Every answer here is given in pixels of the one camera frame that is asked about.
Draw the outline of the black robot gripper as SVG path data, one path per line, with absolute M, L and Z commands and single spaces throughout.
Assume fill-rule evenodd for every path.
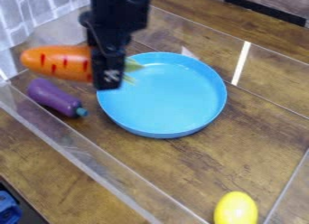
M 89 10 L 79 16 L 89 44 L 99 48 L 91 49 L 92 85 L 98 90 L 120 87 L 123 52 L 131 35 L 147 27 L 150 4 L 151 0 L 91 0 Z

